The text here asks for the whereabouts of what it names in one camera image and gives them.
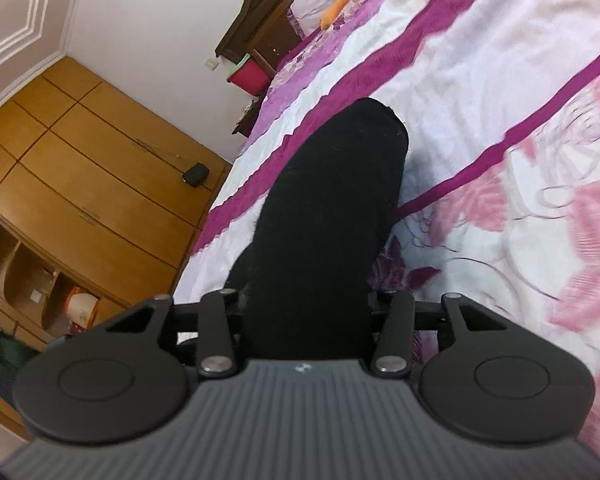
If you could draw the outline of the dark wooden headboard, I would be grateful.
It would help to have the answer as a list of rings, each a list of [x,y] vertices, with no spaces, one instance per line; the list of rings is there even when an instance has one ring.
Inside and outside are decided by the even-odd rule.
[[[288,21],[292,0],[244,0],[214,53],[237,63],[246,54],[273,76],[301,38]]]

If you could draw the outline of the small black bag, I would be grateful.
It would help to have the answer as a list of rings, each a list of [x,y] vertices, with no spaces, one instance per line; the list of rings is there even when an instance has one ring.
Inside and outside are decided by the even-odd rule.
[[[194,166],[182,173],[182,178],[185,183],[192,188],[198,188],[206,182],[210,174],[210,169],[202,162],[197,162]]]

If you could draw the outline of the dark wooden nightstand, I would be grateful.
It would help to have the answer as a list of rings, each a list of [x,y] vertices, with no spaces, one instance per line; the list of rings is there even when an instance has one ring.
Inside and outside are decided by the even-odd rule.
[[[242,117],[238,119],[238,122],[232,131],[233,134],[241,134],[245,138],[249,138],[254,125],[260,114],[264,96],[258,96],[255,98],[244,110]]]

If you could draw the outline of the wooden wardrobe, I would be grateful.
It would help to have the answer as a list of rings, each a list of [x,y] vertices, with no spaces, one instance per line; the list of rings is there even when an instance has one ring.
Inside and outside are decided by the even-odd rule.
[[[0,107],[0,331],[40,351],[170,292],[228,170],[72,58],[50,66]]]

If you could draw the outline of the red plastic bucket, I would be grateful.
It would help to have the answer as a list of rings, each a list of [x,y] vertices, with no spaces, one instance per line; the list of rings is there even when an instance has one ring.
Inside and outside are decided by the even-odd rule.
[[[226,81],[247,92],[250,96],[260,96],[271,83],[271,76],[250,54],[234,66]]]

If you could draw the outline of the black garment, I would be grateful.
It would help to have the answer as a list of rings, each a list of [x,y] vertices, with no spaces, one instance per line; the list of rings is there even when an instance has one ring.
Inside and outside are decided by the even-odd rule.
[[[225,285],[246,305],[249,359],[363,359],[368,278],[392,230],[408,149],[388,106],[359,99],[321,125],[276,177]]]

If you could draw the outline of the floral purple white bedspread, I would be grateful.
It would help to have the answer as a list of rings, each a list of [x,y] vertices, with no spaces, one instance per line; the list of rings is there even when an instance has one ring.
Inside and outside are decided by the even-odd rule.
[[[176,299],[224,284],[285,162],[361,96],[410,136],[373,282],[461,292],[585,362],[600,454],[600,0],[367,0],[275,77]]]

